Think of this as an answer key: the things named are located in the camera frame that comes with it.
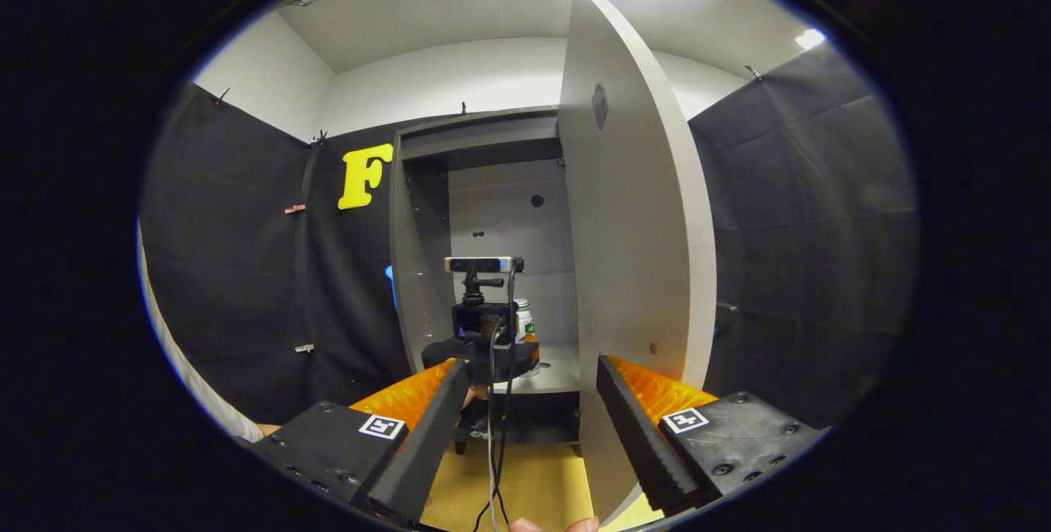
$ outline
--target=hand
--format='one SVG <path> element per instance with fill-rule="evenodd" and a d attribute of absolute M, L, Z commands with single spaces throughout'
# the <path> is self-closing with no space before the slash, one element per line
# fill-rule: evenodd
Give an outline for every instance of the hand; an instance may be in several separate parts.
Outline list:
<path fill-rule="evenodd" d="M 543 532 L 540 527 L 533 521 L 526 519 L 524 517 L 519 517 L 518 519 L 511 521 L 509 528 L 511 532 Z M 580 521 L 571 524 L 565 532 L 598 532 L 598 518 L 597 517 L 585 517 Z"/>

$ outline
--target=white ceiling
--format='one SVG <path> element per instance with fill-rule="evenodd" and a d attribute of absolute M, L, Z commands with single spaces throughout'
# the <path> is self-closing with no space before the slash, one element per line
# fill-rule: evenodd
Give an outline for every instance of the white ceiling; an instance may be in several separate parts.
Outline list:
<path fill-rule="evenodd" d="M 610 0 L 655 50 L 742 78 L 801 52 L 808 26 L 772 0 Z M 565 37 L 571 0 L 318 0 L 281 16 L 335 73 L 417 49 L 515 37 Z"/>

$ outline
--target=white wall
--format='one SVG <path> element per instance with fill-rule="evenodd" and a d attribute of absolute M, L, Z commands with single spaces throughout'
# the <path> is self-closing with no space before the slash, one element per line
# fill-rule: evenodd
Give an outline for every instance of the white wall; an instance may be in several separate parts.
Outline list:
<path fill-rule="evenodd" d="M 686 119 L 743 85 L 687 58 L 655 53 Z M 360 65 L 332 83 L 315 125 L 335 136 L 427 116 L 557 105 L 564 38 L 480 39 Z"/>
<path fill-rule="evenodd" d="M 252 23 L 197 73 L 193 83 L 252 117 L 309 142 L 335 74 L 276 12 Z"/>

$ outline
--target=cabinet door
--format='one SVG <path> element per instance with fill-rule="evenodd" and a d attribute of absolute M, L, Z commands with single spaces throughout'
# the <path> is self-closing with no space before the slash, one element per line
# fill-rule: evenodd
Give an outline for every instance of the cabinet door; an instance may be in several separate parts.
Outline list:
<path fill-rule="evenodd" d="M 595 389 L 598 355 L 701 386 L 715 323 L 712 212 L 667 76 L 607 0 L 573 0 L 558 130 L 576 271 L 580 442 L 604 524 L 640 491 Z"/>

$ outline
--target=wooden floor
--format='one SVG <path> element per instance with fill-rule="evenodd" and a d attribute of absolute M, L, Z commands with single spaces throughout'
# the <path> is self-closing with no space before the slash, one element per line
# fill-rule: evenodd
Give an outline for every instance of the wooden floor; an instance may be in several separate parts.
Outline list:
<path fill-rule="evenodd" d="M 458 456 L 450 444 L 434 477 L 421 521 L 451 532 L 470 532 L 488 490 L 486 445 L 468 444 L 467 452 Z M 500 493 L 510 519 L 527 517 L 544 532 L 563 532 L 568 525 L 594 515 L 584 463 L 569 446 L 508 446 Z M 661 515 L 650 509 L 642 495 L 602 530 L 618 532 Z M 496 520 L 499 530 L 506 531 L 498 506 Z M 491 528 L 487 512 L 478 530 L 489 532 Z"/>

